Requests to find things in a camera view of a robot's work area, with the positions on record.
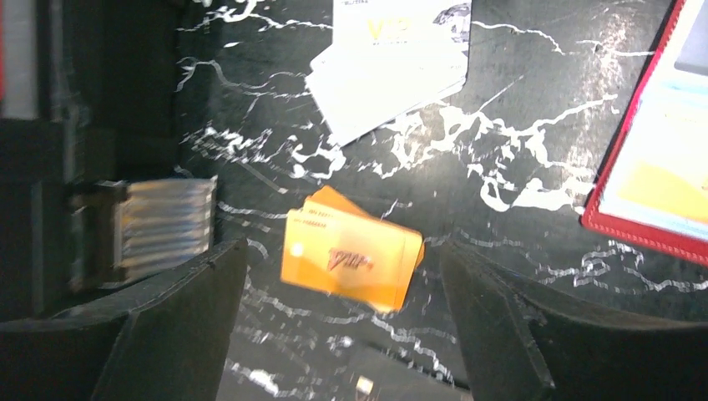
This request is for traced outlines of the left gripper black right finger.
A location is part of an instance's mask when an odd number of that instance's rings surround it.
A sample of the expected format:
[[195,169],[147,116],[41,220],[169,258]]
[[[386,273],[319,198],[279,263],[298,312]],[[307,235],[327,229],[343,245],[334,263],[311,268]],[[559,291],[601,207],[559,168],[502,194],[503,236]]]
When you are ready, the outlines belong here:
[[601,306],[460,243],[440,268],[476,400],[704,400],[707,325]]

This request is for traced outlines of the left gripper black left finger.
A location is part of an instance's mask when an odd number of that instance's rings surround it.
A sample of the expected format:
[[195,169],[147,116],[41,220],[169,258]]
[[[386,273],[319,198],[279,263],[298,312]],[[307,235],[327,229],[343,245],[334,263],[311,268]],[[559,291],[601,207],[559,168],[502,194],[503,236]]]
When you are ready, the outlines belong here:
[[4,322],[2,399],[215,399],[247,248],[225,241],[56,317]]

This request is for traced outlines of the red leather card holder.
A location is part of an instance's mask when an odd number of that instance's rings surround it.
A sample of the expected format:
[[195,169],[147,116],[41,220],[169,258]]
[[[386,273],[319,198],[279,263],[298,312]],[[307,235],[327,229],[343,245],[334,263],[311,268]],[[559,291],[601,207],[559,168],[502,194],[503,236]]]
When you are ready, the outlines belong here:
[[707,222],[621,199],[611,173],[638,160],[707,164],[707,3],[677,1],[581,218],[583,226],[707,263]]

